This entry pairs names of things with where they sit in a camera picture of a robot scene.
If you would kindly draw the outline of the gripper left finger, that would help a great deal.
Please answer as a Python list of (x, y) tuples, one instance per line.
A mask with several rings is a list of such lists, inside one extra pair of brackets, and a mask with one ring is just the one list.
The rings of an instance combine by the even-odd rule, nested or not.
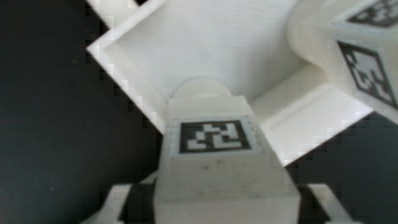
[(77, 224), (154, 224), (152, 184), (113, 185), (102, 206)]

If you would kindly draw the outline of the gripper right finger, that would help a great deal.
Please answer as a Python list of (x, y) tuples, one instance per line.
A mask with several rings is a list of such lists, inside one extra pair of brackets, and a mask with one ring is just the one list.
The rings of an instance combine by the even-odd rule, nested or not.
[(363, 224), (351, 218), (326, 184), (299, 184), (296, 224)]

